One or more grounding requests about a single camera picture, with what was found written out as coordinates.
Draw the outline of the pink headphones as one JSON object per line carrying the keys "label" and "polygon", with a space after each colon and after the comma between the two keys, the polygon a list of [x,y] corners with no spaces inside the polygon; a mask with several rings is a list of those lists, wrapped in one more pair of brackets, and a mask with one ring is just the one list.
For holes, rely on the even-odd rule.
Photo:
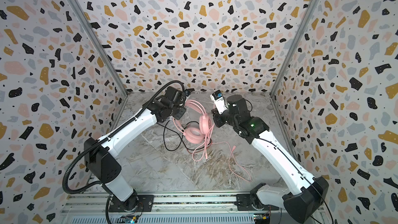
{"label": "pink headphones", "polygon": [[214,125],[207,114],[204,106],[195,100],[187,100],[185,106],[200,114],[198,127],[183,127],[179,120],[173,118],[173,123],[177,130],[185,136],[187,141],[192,144],[207,146],[211,139]]}

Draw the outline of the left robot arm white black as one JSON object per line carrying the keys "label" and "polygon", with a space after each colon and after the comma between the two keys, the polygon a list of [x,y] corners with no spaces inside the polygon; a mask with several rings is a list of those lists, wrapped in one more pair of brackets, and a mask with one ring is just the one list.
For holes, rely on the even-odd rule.
{"label": "left robot arm white black", "polygon": [[112,202],[122,205],[124,211],[135,210],[138,206],[136,191],[129,185],[121,173],[117,161],[120,153],[142,132],[157,123],[163,123],[170,117],[181,118],[191,92],[169,86],[164,95],[154,95],[138,113],[128,119],[113,132],[94,140],[89,138],[84,143],[85,166],[99,180],[99,184],[112,197]]}

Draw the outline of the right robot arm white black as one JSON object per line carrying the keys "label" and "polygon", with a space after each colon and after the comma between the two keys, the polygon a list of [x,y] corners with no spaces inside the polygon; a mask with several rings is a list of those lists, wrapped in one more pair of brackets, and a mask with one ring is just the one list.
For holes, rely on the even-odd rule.
{"label": "right robot arm white black", "polygon": [[305,223],[325,203],[329,184],[322,176],[315,177],[302,167],[280,144],[269,126],[251,115],[241,95],[224,98],[220,91],[210,96],[215,108],[211,111],[215,126],[228,124],[236,134],[258,150],[276,169],[286,183],[285,188],[259,184],[250,194],[255,208],[272,205],[284,208],[300,224]]}

